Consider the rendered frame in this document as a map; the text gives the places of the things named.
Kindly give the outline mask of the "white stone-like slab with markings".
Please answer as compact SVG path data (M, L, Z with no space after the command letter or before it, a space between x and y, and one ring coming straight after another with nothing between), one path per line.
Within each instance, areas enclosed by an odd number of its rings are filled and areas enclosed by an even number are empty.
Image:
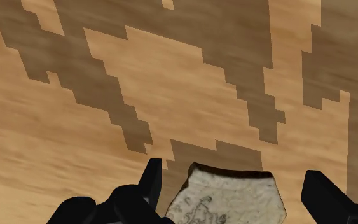
M194 162L165 215L175 224L283 224L287 213L272 173Z

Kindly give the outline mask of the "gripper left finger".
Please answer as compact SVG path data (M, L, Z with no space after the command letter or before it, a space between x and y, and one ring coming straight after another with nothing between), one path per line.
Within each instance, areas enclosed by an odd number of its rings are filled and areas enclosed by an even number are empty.
M162 159L151 158L138 184L115 188L97 204L91 197L63 201L46 224L175 224L156 212L162 189Z

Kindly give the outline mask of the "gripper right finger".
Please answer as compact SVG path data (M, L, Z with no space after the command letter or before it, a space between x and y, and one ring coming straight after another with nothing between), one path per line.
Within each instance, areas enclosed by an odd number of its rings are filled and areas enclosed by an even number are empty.
M301 202L316 224L358 224L358 204L320 171L306 171Z

